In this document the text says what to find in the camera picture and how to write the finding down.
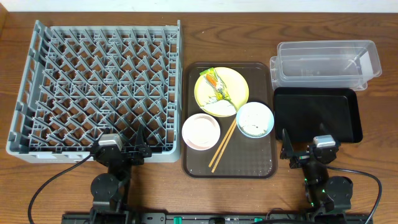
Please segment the rice food scraps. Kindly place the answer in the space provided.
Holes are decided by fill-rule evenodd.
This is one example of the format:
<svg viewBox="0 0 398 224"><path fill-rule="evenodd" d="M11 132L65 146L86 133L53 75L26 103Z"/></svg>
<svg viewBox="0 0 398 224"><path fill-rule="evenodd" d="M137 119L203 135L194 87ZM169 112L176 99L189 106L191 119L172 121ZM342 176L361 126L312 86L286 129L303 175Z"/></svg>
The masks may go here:
<svg viewBox="0 0 398 224"><path fill-rule="evenodd" d="M263 111L242 110L239 117L241 131L251 138L260 138L268 132L269 116Z"/></svg>

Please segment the light blue bowl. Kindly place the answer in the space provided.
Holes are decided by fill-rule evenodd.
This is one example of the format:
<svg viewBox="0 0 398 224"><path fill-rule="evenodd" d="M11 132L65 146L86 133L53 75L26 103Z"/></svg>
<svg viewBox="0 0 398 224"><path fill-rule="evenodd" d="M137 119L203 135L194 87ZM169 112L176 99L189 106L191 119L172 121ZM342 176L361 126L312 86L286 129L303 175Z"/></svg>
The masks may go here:
<svg viewBox="0 0 398 224"><path fill-rule="evenodd" d="M249 138L263 138L274 127L274 115L271 109L259 102L249 102L240 107L236 114L238 129Z"/></svg>

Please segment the pink round bowl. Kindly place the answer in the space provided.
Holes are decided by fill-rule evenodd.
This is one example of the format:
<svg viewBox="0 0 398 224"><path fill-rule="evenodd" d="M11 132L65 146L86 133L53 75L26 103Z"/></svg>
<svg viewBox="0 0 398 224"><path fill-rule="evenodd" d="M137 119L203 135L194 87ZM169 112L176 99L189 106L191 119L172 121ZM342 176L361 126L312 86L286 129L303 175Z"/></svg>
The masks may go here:
<svg viewBox="0 0 398 224"><path fill-rule="evenodd" d="M196 151L212 148L218 142L220 134L221 129L217 120L205 113L190 116L182 126L185 144Z"/></svg>

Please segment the green orange snack wrapper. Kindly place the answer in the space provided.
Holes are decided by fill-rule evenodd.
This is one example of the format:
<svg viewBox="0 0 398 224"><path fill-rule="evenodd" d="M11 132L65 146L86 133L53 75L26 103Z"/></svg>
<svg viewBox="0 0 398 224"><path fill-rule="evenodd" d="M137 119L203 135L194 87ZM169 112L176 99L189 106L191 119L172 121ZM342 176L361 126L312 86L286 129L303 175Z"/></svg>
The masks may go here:
<svg viewBox="0 0 398 224"><path fill-rule="evenodd" d="M200 72L200 76L203 77L207 84L212 87L217 100L229 101L231 99L226 84L218 75L215 68L209 68L205 71Z"/></svg>

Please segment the white tissue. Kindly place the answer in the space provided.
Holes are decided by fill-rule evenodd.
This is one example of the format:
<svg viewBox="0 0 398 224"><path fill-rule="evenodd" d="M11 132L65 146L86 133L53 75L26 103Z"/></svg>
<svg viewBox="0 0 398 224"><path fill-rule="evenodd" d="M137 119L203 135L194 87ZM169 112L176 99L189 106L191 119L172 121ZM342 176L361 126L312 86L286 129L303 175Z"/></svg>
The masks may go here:
<svg viewBox="0 0 398 224"><path fill-rule="evenodd" d="M218 100L215 96L209 97L201 109L218 117L232 116L237 113L235 106L230 101Z"/></svg>

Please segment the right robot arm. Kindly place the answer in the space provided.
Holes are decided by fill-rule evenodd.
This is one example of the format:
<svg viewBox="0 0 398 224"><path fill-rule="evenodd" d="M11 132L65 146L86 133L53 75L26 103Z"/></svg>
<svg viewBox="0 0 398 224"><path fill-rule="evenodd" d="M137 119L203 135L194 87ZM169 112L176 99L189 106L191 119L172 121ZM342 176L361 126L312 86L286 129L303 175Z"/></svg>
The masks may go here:
<svg viewBox="0 0 398 224"><path fill-rule="evenodd" d="M289 160L291 169L302 169L305 195L312 205L303 219L315 223L348 223L353 182L344 176L329 176L326 166L336 159L340 142L331 135L315 136L304 151L295 151L286 129L282 131L281 159Z"/></svg>

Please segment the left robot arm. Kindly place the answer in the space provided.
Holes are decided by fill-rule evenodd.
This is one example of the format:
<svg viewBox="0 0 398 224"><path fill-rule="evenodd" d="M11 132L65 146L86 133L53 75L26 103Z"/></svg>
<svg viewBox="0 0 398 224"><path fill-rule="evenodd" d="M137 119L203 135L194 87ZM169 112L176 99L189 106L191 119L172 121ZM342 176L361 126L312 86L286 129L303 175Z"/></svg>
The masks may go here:
<svg viewBox="0 0 398 224"><path fill-rule="evenodd" d="M122 152L124 143L121 136L106 129L95 143L90 154L93 159L108 168L91 183L93 207L88 223L139 223L140 216L127 205L131 183L131 167L144 164L152 155L146 143L144 127L140 125L133 148Z"/></svg>

